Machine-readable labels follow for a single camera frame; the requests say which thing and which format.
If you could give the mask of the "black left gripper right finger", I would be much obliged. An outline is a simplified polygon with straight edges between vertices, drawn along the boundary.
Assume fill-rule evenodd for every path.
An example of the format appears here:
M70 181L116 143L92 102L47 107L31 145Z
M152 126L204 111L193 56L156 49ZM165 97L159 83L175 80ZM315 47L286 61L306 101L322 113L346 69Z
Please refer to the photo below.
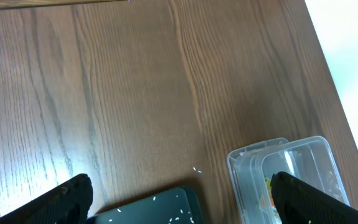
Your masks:
M358 224L358 210L286 172L274 174L270 186L283 224Z

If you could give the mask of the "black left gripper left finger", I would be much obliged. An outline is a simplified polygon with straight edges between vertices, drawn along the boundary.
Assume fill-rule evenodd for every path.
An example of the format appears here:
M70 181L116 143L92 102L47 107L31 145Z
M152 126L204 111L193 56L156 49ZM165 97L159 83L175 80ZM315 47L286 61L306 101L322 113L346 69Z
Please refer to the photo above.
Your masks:
M0 224L82 224L93 203L91 179L78 174L20 208L0 217Z

